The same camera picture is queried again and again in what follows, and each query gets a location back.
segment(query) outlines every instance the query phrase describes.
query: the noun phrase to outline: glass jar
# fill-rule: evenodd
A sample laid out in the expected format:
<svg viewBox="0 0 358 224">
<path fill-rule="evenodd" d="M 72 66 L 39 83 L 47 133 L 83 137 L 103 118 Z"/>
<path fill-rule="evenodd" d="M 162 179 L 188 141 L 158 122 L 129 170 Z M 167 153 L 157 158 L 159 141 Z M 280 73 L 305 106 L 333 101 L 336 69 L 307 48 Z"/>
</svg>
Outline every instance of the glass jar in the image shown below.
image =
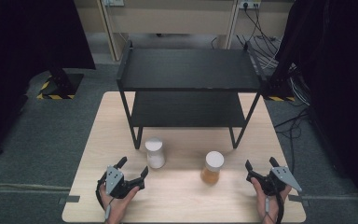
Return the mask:
<svg viewBox="0 0 358 224">
<path fill-rule="evenodd" d="M 165 163 L 162 141 L 157 137 L 152 137 L 146 140 L 145 146 L 149 166 L 155 169 L 162 167 Z"/>
<path fill-rule="evenodd" d="M 218 151 L 211 151 L 206 155 L 205 166 L 201 171 L 201 179 L 207 184 L 215 184 L 219 180 L 220 169 L 225 158 Z"/>
</svg>

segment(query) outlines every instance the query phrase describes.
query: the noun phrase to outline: power strip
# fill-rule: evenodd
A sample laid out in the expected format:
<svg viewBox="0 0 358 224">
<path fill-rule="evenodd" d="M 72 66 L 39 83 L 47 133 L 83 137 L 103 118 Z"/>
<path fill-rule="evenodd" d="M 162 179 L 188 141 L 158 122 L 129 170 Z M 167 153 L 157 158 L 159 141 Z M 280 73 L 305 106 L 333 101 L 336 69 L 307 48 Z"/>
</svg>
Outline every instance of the power strip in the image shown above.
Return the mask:
<svg viewBox="0 0 358 224">
<path fill-rule="evenodd" d="M 240 8 L 244 8 L 243 7 L 244 3 L 248 4 L 247 9 L 252 9 L 252 8 L 260 7 L 261 0 L 241 0 Z"/>
</svg>

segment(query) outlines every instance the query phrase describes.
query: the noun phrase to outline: black cloth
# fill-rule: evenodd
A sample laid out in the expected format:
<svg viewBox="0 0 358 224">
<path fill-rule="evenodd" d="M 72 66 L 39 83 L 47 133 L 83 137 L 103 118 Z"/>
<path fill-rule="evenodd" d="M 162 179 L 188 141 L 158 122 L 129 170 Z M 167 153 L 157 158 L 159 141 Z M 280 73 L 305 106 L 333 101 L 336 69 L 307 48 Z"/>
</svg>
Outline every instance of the black cloth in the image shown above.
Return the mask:
<svg viewBox="0 0 358 224">
<path fill-rule="evenodd" d="M 311 77 L 312 106 L 358 188 L 358 4 L 330 0 L 324 44 Z"/>
<path fill-rule="evenodd" d="M 298 37 L 301 39 L 301 43 L 291 57 L 293 59 L 291 63 L 301 69 L 302 76 L 309 87 L 312 85 L 311 76 L 316 66 L 316 57 L 320 53 L 320 46 L 322 45 L 325 2 L 326 0 L 296 0 L 293 3 L 287 18 L 282 43 L 275 55 L 275 59 L 279 62 L 282 59 L 283 51 L 287 48 L 292 35 L 298 28 L 297 26 L 301 22 L 302 16 L 309 10 L 309 20 L 299 27 L 302 29 Z"/>
<path fill-rule="evenodd" d="M 29 80 L 51 67 L 95 69 L 72 0 L 0 0 L 0 136 Z"/>
</svg>

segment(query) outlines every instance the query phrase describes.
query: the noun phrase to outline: shelf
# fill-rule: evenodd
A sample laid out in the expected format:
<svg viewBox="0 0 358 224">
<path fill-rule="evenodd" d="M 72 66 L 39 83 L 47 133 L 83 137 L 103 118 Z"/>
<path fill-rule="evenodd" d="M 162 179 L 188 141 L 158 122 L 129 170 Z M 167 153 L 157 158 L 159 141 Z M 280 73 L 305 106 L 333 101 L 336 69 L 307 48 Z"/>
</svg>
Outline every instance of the shelf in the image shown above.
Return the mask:
<svg viewBox="0 0 358 224">
<path fill-rule="evenodd" d="M 257 92 L 260 80 L 243 49 L 127 49 L 122 91 Z"/>
<path fill-rule="evenodd" d="M 242 127 L 244 116 L 236 92 L 138 91 L 131 120 L 134 127 Z"/>
</svg>

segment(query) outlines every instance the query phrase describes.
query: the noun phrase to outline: jar lid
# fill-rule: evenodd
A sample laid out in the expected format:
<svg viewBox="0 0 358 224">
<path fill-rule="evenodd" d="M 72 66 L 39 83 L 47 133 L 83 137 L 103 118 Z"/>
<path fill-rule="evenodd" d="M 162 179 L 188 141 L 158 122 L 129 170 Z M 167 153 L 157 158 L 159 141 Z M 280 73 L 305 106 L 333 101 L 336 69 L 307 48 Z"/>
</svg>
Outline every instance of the jar lid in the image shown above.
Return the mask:
<svg viewBox="0 0 358 224">
<path fill-rule="evenodd" d="M 162 149 L 162 141 L 157 137 L 152 137 L 146 140 L 146 149 L 151 154 L 157 154 Z"/>
<path fill-rule="evenodd" d="M 220 168 L 222 168 L 223 163 L 225 163 L 225 158 L 218 151 L 211 151 L 206 155 L 205 165 L 208 170 L 212 172 L 220 171 Z"/>
</svg>

